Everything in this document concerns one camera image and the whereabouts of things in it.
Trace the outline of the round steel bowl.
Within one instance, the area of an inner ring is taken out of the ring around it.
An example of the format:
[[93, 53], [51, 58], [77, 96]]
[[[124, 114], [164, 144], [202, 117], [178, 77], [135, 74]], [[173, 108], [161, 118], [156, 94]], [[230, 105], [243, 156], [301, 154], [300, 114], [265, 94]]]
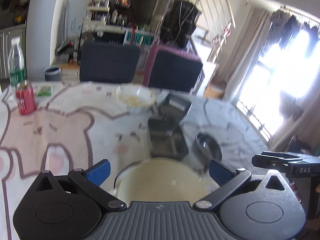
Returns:
[[212, 160], [222, 160], [219, 143], [208, 133], [197, 133], [193, 142], [193, 152], [203, 165], [208, 165]]

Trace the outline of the cream ceramic bowl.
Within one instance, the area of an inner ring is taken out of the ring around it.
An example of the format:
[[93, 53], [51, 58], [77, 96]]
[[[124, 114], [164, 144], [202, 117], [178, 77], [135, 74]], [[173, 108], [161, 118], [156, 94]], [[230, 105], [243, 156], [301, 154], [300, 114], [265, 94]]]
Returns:
[[219, 185], [205, 173], [170, 158], [152, 158], [132, 163], [114, 180], [114, 196], [131, 202], [189, 202], [214, 192]]

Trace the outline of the square steel tray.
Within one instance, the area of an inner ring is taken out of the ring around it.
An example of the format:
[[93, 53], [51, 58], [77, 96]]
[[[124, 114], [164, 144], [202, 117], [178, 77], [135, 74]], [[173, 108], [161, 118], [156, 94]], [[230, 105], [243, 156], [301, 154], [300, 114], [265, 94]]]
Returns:
[[182, 129], [162, 119], [148, 118], [150, 156], [183, 160], [189, 154]]
[[179, 95], [169, 93], [159, 104], [159, 114], [181, 121], [188, 114], [192, 102]]

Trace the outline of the white yellow-rimmed bowl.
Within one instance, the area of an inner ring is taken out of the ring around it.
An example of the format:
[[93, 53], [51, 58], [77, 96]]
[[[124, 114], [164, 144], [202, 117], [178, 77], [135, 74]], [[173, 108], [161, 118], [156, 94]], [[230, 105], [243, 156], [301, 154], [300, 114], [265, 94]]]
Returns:
[[130, 113], [148, 111], [156, 102], [156, 94], [142, 85], [124, 83], [115, 91], [117, 101]]

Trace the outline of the cartoon bear tablecloth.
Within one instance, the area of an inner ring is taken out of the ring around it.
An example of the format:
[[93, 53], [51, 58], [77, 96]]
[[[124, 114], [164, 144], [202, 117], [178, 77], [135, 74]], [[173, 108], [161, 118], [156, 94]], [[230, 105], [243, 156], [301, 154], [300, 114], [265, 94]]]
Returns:
[[[1, 239], [17, 239], [13, 214], [39, 172], [65, 175], [102, 159], [111, 163], [103, 184], [111, 190], [127, 165], [150, 156], [147, 120], [152, 111], [128, 112], [116, 98], [116, 85], [53, 83], [49, 97], [36, 98], [37, 109], [21, 115], [10, 88], [1, 91]], [[197, 133], [214, 137], [222, 162], [253, 174], [265, 174], [252, 157], [267, 150], [266, 142], [230, 103], [181, 92], [191, 108], [181, 122], [188, 147]]]

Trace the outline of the green white packet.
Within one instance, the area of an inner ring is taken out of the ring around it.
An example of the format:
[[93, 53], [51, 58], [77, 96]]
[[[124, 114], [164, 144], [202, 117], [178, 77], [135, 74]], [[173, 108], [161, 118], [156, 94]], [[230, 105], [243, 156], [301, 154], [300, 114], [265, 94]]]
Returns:
[[37, 87], [34, 87], [34, 94], [35, 96], [48, 97], [48, 96], [52, 96], [53, 90], [54, 90], [54, 86], [50, 86], [50, 85], [37, 86]]

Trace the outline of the grey trash bin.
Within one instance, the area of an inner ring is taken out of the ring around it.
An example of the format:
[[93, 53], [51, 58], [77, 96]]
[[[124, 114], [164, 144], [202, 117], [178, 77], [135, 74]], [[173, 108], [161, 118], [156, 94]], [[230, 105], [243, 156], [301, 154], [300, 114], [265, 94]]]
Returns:
[[44, 70], [44, 78], [46, 81], [60, 81], [61, 68], [59, 66], [48, 67]]

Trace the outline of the dark blue chair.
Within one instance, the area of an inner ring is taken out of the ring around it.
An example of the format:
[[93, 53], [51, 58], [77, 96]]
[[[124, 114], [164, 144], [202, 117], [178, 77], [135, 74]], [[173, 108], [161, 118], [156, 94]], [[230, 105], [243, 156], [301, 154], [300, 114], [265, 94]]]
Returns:
[[148, 87], [189, 93], [196, 85], [202, 62], [169, 51], [157, 52]]
[[81, 82], [131, 83], [139, 58], [137, 46], [86, 41], [79, 79]]

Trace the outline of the right dark blue chair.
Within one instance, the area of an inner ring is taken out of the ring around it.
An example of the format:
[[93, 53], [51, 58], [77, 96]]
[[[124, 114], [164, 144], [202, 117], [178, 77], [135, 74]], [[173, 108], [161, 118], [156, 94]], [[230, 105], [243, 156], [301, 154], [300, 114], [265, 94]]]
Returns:
[[202, 62], [169, 51], [157, 52], [148, 87], [189, 93], [196, 85]]

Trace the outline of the pink cushion chair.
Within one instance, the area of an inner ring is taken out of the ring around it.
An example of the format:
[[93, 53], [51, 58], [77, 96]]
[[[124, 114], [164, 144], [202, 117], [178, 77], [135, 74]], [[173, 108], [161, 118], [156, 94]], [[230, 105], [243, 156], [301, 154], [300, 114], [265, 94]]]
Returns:
[[143, 79], [143, 85], [145, 87], [147, 87], [149, 84], [153, 64], [155, 62], [157, 53], [159, 51], [166, 51], [166, 52], [169, 52], [173, 55], [180, 56], [185, 59], [201, 62], [201, 59], [196, 54], [189, 53], [184, 50], [172, 48], [172, 47], [165, 46], [165, 45], [160, 45], [160, 44], [153, 45], [151, 47], [151, 50], [149, 52], [149, 55], [148, 55], [148, 58], [147, 58], [146, 64], [145, 64], [145, 72], [144, 72], [144, 79]]

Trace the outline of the clear plastic water bottle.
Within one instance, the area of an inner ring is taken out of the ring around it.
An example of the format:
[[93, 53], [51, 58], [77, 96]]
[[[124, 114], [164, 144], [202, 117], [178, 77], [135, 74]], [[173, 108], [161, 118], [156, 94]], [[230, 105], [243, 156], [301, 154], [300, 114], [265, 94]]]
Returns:
[[15, 37], [11, 40], [8, 67], [10, 85], [12, 88], [15, 88], [18, 83], [25, 80], [25, 62], [20, 37]]

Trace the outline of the teal poizon sign box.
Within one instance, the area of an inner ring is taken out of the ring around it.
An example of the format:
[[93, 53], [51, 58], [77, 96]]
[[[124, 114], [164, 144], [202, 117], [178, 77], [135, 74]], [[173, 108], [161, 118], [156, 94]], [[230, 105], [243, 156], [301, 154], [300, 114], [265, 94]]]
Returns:
[[135, 46], [150, 46], [153, 43], [154, 34], [148, 31], [126, 29], [123, 44]]

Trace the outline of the white shelf rack with bottles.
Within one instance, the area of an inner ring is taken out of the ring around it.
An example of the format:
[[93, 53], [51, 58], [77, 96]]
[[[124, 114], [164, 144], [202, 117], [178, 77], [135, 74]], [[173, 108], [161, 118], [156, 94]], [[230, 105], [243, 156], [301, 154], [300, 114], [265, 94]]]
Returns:
[[89, 2], [84, 12], [83, 27], [89, 29], [107, 25], [109, 12], [110, 7], [108, 1]]

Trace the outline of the wooden staircase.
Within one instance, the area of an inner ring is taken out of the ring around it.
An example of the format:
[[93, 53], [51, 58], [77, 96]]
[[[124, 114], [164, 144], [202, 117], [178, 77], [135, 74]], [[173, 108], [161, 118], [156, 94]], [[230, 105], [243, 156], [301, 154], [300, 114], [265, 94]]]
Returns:
[[199, 9], [192, 41], [208, 62], [215, 62], [225, 48], [231, 50], [249, 15], [245, 0], [190, 0]]

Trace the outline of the black vest on hanger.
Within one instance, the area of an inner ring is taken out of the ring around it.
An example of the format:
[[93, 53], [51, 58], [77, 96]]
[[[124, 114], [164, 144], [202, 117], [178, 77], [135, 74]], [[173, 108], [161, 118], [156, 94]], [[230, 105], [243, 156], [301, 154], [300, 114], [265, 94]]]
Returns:
[[160, 41], [185, 49], [196, 29], [195, 22], [199, 13], [193, 3], [174, 0], [172, 9], [166, 13], [161, 26]]

